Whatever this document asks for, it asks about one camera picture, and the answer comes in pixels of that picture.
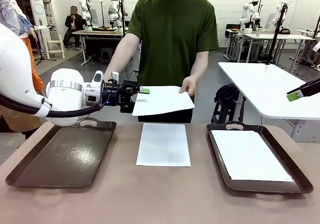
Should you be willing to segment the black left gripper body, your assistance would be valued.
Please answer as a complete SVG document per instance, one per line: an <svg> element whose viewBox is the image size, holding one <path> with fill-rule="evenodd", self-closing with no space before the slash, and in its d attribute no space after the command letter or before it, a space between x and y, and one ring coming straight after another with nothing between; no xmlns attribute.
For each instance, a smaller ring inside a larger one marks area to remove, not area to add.
<svg viewBox="0 0 320 224"><path fill-rule="evenodd" d="M103 106L123 106L124 103L121 98L123 87L117 83L107 83L102 91Z"/></svg>

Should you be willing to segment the person's left hand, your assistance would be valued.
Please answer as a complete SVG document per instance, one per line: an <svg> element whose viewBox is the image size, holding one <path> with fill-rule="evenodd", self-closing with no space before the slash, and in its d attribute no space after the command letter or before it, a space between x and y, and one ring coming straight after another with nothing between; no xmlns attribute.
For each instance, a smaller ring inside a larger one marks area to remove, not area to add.
<svg viewBox="0 0 320 224"><path fill-rule="evenodd" d="M189 96L194 96L196 92L196 83L197 77L195 75L186 77L182 82L182 86L179 90L179 93L186 92Z"/></svg>

